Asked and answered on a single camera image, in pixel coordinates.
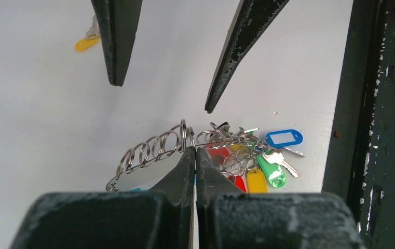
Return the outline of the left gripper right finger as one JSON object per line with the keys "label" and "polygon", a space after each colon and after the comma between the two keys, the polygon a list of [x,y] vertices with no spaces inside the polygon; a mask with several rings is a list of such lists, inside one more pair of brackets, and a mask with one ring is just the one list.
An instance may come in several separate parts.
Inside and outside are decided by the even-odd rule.
{"label": "left gripper right finger", "polygon": [[200,248],[365,248],[344,200],[332,193],[241,191],[196,152]]}

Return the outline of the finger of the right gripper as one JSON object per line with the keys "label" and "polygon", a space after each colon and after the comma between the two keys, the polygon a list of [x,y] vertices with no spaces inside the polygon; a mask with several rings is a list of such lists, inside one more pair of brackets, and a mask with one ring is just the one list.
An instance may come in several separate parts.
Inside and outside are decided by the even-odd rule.
{"label": "finger of the right gripper", "polygon": [[92,0],[109,83],[121,87],[130,65],[142,0]]}
{"label": "finger of the right gripper", "polygon": [[289,0],[243,0],[239,2],[227,32],[205,103],[212,113],[235,70]]}

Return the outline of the bunch of coloured tagged keys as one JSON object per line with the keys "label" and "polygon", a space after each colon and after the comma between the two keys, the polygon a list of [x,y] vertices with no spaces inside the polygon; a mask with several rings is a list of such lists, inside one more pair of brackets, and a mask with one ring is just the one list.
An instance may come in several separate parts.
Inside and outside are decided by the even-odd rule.
{"label": "bunch of coloured tagged keys", "polygon": [[284,154],[299,157],[305,154],[293,149],[303,141],[302,134],[294,129],[256,136],[258,128],[240,127],[232,132],[230,124],[210,123],[210,129],[190,136],[194,146],[206,149],[216,169],[239,189],[247,193],[267,193],[270,188],[282,189],[288,176],[301,177],[301,172],[286,161]]}

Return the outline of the blue handled metal keyring holder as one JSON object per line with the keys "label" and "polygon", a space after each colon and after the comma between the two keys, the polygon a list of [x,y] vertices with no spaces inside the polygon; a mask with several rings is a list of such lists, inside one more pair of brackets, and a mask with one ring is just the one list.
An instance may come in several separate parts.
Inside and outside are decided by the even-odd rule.
{"label": "blue handled metal keyring holder", "polygon": [[127,174],[148,168],[173,155],[184,153],[188,143],[194,145],[193,136],[193,129],[187,126],[185,119],[182,119],[160,135],[153,135],[129,148],[121,157],[115,175],[105,185],[105,191],[118,192],[117,183]]}

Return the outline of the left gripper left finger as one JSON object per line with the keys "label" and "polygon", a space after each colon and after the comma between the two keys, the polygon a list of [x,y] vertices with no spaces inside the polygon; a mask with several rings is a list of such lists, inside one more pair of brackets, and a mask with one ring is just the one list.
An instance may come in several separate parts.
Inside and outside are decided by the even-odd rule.
{"label": "left gripper left finger", "polygon": [[147,191],[54,192],[27,212],[12,248],[192,248],[196,152]]}

